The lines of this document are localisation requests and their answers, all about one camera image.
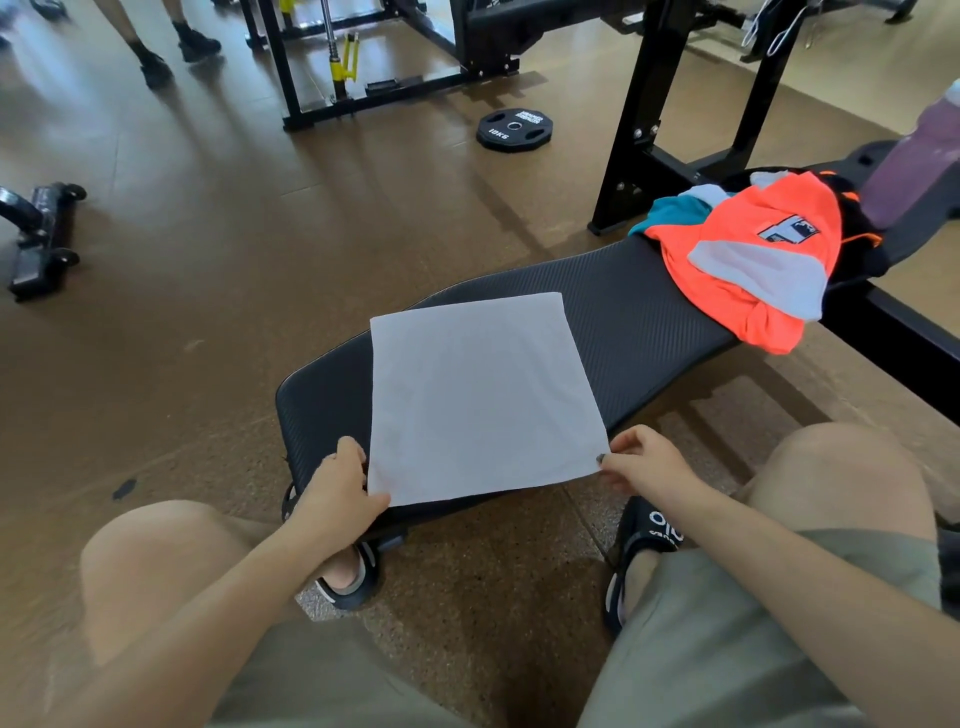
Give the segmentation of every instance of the black weight plate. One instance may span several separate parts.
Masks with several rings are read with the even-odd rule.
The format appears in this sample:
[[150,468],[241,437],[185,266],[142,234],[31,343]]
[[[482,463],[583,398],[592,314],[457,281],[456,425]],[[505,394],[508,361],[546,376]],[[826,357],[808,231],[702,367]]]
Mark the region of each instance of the black weight plate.
[[496,152],[529,152],[550,141],[553,122],[540,111],[501,109],[480,119],[477,141]]

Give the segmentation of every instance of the green shorts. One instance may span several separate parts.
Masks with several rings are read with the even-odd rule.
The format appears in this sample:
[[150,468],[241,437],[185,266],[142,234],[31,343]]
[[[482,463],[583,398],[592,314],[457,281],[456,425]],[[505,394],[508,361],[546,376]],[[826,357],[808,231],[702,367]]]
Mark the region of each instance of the green shorts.
[[[803,535],[940,609],[935,544],[879,531]],[[699,549],[663,558],[579,722],[580,728],[866,724],[763,607]],[[396,677],[356,619],[273,627],[209,725],[468,728]]]

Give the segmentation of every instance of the water bottle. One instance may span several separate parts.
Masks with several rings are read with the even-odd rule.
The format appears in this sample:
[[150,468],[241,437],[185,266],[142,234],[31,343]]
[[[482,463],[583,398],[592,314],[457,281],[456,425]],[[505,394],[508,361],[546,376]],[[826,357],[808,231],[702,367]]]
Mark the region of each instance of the water bottle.
[[960,159],[960,79],[924,109],[860,190],[860,204],[880,230],[890,228]]

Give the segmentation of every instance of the person's left hand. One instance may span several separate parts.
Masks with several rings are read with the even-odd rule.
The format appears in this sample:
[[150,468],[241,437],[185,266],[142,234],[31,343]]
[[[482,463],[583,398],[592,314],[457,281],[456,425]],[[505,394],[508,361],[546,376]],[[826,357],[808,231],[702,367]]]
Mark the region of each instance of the person's left hand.
[[363,464],[367,454],[352,437],[342,437],[337,451],[324,458],[284,524],[328,553],[351,546],[390,505],[390,494],[368,495]]

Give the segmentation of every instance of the square cloth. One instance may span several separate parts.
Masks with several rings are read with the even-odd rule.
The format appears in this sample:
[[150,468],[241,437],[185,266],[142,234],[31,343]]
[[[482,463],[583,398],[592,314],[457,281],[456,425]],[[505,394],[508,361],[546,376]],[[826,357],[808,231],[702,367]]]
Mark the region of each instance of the square cloth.
[[559,293],[371,320],[368,489],[392,505],[534,488],[609,452]]

